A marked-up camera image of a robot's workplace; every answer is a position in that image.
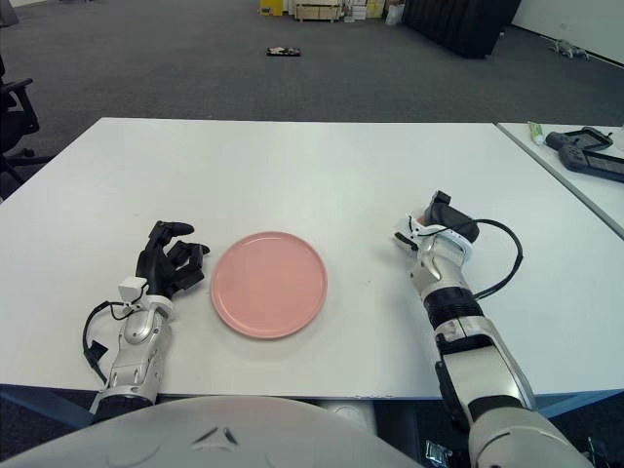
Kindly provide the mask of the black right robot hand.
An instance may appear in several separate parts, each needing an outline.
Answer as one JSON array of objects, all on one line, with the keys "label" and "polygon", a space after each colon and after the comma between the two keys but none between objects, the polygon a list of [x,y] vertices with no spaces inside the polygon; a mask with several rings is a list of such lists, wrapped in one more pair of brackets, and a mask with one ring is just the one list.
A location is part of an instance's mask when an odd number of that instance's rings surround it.
[{"label": "black right robot hand", "polygon": [[478,224],[469,215],[453,208],[450,202],[451,197],[447,193],[437,190],[422,215],[424,224],[449,228],[470,243],[474,243],[480,234]]}]

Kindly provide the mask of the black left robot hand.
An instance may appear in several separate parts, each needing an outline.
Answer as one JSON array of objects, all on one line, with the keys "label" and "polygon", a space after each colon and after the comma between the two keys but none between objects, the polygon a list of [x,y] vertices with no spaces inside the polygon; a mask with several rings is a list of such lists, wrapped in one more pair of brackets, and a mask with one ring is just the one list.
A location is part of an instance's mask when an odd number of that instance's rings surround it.
[{"label": "black left robot hand", "polygon": [[194,227],[183,222],[159,220],[155,223],[136,265],[136,276],[147,281],[148,294],[171,299],[176,293],[190,289],[205,278],[203,260],[211,251],[208,246],[177,240],[165,252],[165,247],[173,238],[193,232]]}]

